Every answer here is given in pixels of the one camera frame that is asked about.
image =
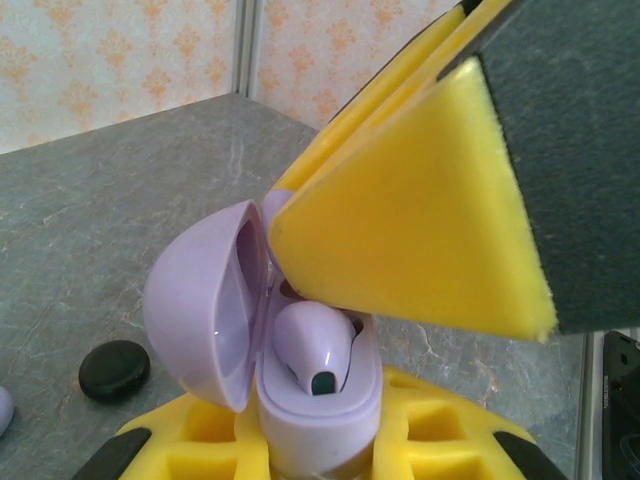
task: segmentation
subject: lavender earbud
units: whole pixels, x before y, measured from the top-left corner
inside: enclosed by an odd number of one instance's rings
[[[342,390],[355,335],[344,313],[313,301],[292,303],[274,320],[276,354],[309,395]]]

